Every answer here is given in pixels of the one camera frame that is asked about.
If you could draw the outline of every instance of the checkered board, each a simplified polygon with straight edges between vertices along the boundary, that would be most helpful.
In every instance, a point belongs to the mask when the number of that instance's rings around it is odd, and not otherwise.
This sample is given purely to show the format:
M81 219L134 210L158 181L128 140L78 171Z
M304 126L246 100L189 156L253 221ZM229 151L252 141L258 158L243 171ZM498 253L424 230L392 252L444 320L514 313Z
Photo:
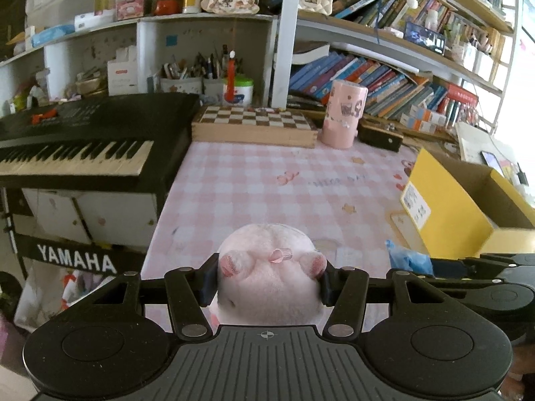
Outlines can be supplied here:
M260 143L314 147L318 130L299 111L208 106L192 122L198 142Z

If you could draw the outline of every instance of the plastic bag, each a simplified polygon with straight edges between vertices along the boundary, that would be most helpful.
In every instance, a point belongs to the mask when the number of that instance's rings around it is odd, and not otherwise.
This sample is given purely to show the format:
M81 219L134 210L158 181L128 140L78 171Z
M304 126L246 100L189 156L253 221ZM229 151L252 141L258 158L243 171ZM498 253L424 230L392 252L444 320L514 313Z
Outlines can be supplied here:
M386 240L386 250L389 251L390 266L392 268L433 276L433 265L429 255L395 245L389 239Z

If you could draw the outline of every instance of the pink cup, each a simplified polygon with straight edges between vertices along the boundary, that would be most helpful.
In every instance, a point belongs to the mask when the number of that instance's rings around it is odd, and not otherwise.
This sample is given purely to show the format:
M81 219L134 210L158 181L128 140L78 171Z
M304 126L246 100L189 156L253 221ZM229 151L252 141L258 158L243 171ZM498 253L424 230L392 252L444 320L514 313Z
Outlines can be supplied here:
M319 139L335 149L352 147L366 97L367 88L345 80L334 80Z

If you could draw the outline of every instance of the green object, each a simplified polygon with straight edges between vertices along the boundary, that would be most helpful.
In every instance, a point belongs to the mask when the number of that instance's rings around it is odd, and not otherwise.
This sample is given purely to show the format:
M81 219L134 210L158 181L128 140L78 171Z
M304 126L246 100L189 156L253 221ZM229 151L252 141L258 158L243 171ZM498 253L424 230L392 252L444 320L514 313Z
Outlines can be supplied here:
M246 88L246 87L252 87L252 79L248 79L247 77L243 77L241 75L236 75L234 77L234 87L235 88Z

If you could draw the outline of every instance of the tablecloth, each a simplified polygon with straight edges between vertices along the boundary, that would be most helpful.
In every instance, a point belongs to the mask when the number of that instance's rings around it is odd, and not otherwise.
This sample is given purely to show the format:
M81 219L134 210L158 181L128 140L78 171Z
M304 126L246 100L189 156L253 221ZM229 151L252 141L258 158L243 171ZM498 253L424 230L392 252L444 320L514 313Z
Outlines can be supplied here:
M233 143L192 143L154 232L142 278L181 266L199 267L220 243L248 223L284 223L306 233L335 267L372 277L390 269L389 212L399 201L416 155L355 141L347 151ZM167 310L147 317L170 331ZM369 305L364 329L387 317Z

